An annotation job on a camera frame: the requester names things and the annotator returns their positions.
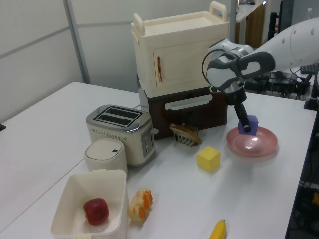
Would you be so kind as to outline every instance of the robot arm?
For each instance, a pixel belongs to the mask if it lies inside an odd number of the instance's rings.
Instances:
[[[282,31],[257,50],[222,40],[209,48],[216,49],[207,68],[208,82],[224,93],[229,105],[250,132],[247,113],[242,104],[246,100],[244,81],[263,73],[310,65],[319,61],[319,18],[303,21]]]

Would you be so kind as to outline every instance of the white cabinet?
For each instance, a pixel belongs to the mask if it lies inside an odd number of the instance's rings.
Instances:
[[[212,44],[228,37],[228,27],[226,7],[217,2],[211,3],[210,12],[155,20],[142,21],[134,14],[131,32],[137,71],[147,97],[209,86],[202,61]]]

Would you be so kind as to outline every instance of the toaster slot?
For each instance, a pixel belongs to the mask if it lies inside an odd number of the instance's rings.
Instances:
[[[119,109],[116,109],[116,108],[108,108],[105,112],[106,113],[110,113],[110,114],[114,114],[114,115],[117,115],[117,116],[128,117],[128,118],[131,118],[131,119],[135,119],[138,115],[140,115],[139,113],[119,110]]]
[[[105,122],[112,122],[112,123],[120,124],[120,125],[123,125],[123,126],[127,126],[129,123],[131,123],[130,120],[117,118],[117,117],[113,117],[113,116],[110,116],[110,115],[101,115],[101,116],[98,117],[98,120],[102,120],[102,121],[105,121]]]

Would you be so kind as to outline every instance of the silver toaster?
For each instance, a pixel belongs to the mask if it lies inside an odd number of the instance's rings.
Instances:
[[[98,107],[86,117],[91,141],[113,138],[125,147],[127,163],[141,166],[155,152],[154,134],[149,113],[115,105]]]

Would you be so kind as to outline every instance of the white bowl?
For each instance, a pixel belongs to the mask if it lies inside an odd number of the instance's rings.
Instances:
[[[103,198],[109,208],[108,219],[97,226],[86,222],[83,205]],[[64,239],[125,239],[128,223],[128,193],[123,170],[94,170],[72,175],[57,207],[51,233]]]

